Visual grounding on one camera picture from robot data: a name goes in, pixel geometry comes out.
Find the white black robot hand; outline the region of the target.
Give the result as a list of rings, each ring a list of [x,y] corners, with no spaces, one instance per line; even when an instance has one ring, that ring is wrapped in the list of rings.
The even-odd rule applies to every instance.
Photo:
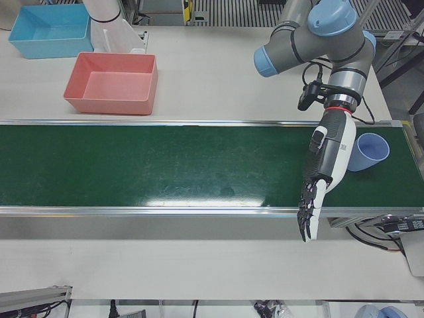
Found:
[[[313,131],[303,169],[297,223],[302,241],[315,240],[325,195],[343,179],[356,138],[351,113],[329,107]]]

